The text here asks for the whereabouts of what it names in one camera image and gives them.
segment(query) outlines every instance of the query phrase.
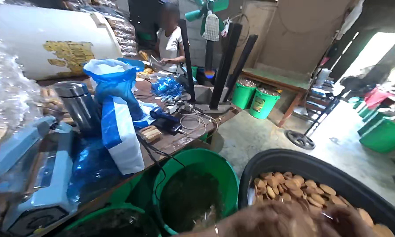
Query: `fan blade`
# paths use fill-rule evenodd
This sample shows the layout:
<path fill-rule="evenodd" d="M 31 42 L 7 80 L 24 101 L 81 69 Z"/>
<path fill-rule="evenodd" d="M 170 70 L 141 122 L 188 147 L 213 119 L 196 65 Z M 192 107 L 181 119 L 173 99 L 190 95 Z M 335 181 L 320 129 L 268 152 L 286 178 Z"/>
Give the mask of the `fan blade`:
<path fill-rule="evenodd" d="M 214 12 L 222 11 L 228 8 L 229 0 L 217 0 L 214 2 Z"/>
<path fill-rule="evenodd" d="M 195 0 L 195 3 L 200 7 L 204 4 L 203 0 Z"/>
<path fill-rule="evenodd" d="M 189 11 L 186 14 L 184 14 L 184 17 L 190 22 L 197 20 L 202 17 L 202 12 L 201 10 L 194 10 L 194 11 Z"/>

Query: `workbench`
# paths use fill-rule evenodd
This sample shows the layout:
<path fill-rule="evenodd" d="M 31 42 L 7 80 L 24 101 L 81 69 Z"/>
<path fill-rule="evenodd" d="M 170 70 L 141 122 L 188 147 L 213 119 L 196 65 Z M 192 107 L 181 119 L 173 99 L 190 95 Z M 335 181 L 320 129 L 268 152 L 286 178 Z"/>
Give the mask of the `workbench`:
<path fill-rule="evenodd" d="M 287 121 L 287 119 L 293 113 L 294 108 L 300 104 L 302 97 L 310 88 L 309 81 L 297 80 L 261 69 L 243 68 L 241 71 L 241 76 L 274 86 L 279 89 L 286 89 L 297 93 L 281 121 L 278 123 L 278 127 L 282 127 L 284 125 L 285 121 Z"/>
<path fill-rule="evenodd" d="M 79 80 L 88 83 L 84 78 L 81 78 Z M 136 92 L 134 92 L 135 97 L 137 98 L 137 100 L 141 100 L 143 102 L 149 102 L 149 103 L 156 103 L 159 106 L 163 107 L 164 103 L 161 102 L 161 99 L 156 100 L 155 95 L 152 95 L 152 93 L 150 92 L 151 83 L 153 83 L 153 82 L 155 82 L 155 80 L 137 81 L 135 86 L 137 87 L 138 90 Z M 53 83 L 43 82 L 42 84 L 43 85 L 50 85 Z M 231 105 L 231 106 L 232 107 L 224 114 L 212 115 L 212 117 L 218 122 L 218 125 L 221 125 L 222 123 L 231 119 L 232 117 L 234 117 L 236 114 L 238 114 L 241 111 L 240 108 L 237 108 L 234 105 Z M 208 119 L 204 118 L 203 120 L 206 123 L 206 133 L 211 132 L 216 128 L 216 125 L 212 122 L 209 122 Z M 196 129 L 184 129 L 184 130 L 187 131 L 188 133 L 190 133 L 190 135 L 193 135 L 193 137 L 198 137 L 199 135 L 203 135 L 203 133 L 205 132 L 204 126 L 200 126 Z M 159 149 L 160 151 L 163 151 L 167 154 L 174 154 L 174 153 L 178 152 L 179 150 L 185 148 L 186 146 L 190 145 L 190 143 L 192 143 L 195 140 L 198 140 L 198 138 L 189 138 L 183 134 L 177 134 L 175 136 L 172 136 L 169 134 L 162 134 L 162 137 L 160 139 L 158 139 L 150 144 L 153 147 L 155 147 L 155 148 Z M 153 165 L 155 165 L 155 163 L 152 161 L 149 154 L 147 153 L 147 151 L 144 149 L 144 147 L 142 145 L 141 145 L 141 152 L 142 152 L 142 158 L 143 158 L 144 164 L 145 164 L 145 169 L 143 171 L 138 172 L 138 173 L 134 174 L 133 176 L 130 176 L 128 178 L 121 180 L 121 182 L 118 185 L 110 188 L 104 194 L 100 195 L 99 197 L 96 197 L 91 202 L 80 204 L 76 213 L 66 216 L 66 217 L 62 218 L 61 220 L 49 225 L 48 227 L 46 227 L 40 231 L 36 231 L 32 235 L 32 237 L 40 237 L 45 234 L 48 234 L 49 232 L 56 229 L 58 226 L 62 225 L 64 222 L 68 221 L 69 219 L 71 219 L 73 217 L 81 218 L 81 217 L 83 217 L 83 216 L 85 216 L 97 209 L 102 208 L 103 205 L 105 205 L 107 203 L 107 201 L 109 200 L 111 194 L 117 188 L 126 184 L 127 182 L 132 180 L 137 175 L 141 174 L 145 170 L 148 170 Z M 162 161 L 163 159 L 167 159 L 166 156 L 162 156 L 162 155 L 156 154 L 154 152 L 152 152 L 152 154 L 153 154 L 153 157 L 155 159 L 157 159 L 157 161 Z"/>

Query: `white shirt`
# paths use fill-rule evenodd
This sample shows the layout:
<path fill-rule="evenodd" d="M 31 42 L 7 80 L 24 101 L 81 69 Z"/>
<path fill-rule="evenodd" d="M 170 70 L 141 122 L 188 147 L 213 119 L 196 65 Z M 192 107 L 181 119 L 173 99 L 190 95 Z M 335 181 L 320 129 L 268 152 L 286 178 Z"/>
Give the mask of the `white shirt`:
<path fill-rule="evenodd" d="M 165 30 L 159 29 L 157 31 L 157 37 L 160 40 L 159 50 L 162 59 L 179 57 L 179 43 L 183 42 L 180 27 L 177 27 L 169 37 L 165 36 Z M 180 65 L 177 64 L 167 63 L 163 66 L 163 69 L 173 73 L 183 73 Z"/>

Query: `round metal base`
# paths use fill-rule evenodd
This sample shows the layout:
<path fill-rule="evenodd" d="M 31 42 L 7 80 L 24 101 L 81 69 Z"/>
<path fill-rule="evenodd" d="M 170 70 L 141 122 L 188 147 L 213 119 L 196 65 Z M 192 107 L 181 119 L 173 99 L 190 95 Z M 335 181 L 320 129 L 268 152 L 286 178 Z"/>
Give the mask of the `round metal base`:
<path fill-rule="evenodd" d="M 295 132 L 292 130 L 286 130 L 284 132 L 285 136 L 297 147 L 306 149 L 306 150 L 313 150 L 316 145 L 315 143 L 306 135 Z"/>

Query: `hand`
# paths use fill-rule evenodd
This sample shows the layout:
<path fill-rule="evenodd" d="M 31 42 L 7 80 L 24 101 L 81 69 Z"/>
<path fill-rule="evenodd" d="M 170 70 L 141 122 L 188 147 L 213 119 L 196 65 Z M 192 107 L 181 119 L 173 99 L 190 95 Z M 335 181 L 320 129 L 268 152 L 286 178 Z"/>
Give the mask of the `hand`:
<path fill-rule="evenodd" d="M 310 237 L 313 220 L 299 204 L 266 201 L 243 209 L 217 224 L 220 237 Z"/>
<path fill-rule="evenodd" d="M 353 208 L 328 207 L 324 218 L 319 224 L 322 237 L 375 237 L 370 228 Z"/>
<path fill-rule="evenodd" d="M 173 60 L 171 59 L 161 59 L 162 63 L 173 63 Z"/>

